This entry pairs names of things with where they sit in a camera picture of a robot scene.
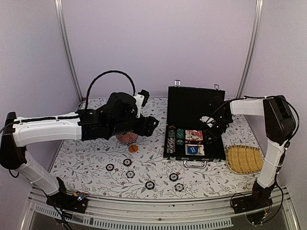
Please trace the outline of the red card deck box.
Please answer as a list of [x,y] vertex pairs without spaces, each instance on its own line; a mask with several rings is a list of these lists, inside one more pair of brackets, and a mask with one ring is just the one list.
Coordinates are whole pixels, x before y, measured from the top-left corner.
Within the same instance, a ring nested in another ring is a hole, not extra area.
[[187,141],[203,141],[202,131],[185,130],[185,139]]

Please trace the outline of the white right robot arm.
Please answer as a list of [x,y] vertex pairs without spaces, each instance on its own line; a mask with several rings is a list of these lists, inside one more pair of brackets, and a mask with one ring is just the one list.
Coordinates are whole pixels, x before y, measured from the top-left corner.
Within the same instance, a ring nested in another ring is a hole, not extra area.
[[214,99],[209,106],[213,112],[199,118],[200,129],[212,140],[226,131],[235,115],[264,118],[267,150],[256,185],[266,189],[274,185],[283,165],[283,155],[299,127],[299,116],[283,95],[232,99],[219,103]]

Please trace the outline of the orange big blind button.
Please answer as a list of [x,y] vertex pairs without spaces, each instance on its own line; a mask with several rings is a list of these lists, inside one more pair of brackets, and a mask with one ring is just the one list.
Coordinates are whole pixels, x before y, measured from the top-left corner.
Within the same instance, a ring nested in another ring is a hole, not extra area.
[[128,148],[129,152],[131,152],[131,153],[136,153],[138,151],[138,149],[139,148],[138,148],[137,145],[130,145],[129,148]]

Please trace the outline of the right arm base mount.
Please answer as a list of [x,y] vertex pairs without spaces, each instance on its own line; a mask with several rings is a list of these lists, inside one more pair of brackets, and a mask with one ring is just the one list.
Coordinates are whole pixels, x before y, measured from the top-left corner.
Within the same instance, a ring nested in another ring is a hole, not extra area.
[[244,213],[261,209],[262,211],[247,214],[246,218],[250,224],[260,225],[267,218],[272,207],[271,192],[274,184],[268,188],[262,188],[255,183],[252,188],[251,195],[243,195],[241,193],[234,194],[230,199],[230,206],[235,214]]

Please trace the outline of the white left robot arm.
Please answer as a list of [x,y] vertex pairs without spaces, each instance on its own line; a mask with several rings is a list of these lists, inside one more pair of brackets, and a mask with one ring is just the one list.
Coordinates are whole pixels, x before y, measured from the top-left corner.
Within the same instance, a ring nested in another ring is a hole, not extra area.
[[41,166],[30,153],[27,145],[56,140],[108,140],[129,132],[149,137],[159,124],[152,116],[143,116],[141,109],[149,98],[147,91],[131,96],[114,92],[107,103],[97,109],[77,110],[65,115],[24,118],[15,112],[7,114],[1,129],[0,164],[25,176],[30,183],[40,187],[61,208],[71,204],[64,182]]

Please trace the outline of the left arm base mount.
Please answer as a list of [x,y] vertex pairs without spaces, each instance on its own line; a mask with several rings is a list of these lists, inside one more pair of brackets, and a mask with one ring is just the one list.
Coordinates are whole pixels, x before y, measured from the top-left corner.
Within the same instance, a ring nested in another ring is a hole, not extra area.
[[68,194],[64,182],[59,177],[56,179],[59,183],[58,192],[54,195],[47,195],[46,204],[60,210],[84,214],[88,205],[87,195],[79,191],[72,195]]

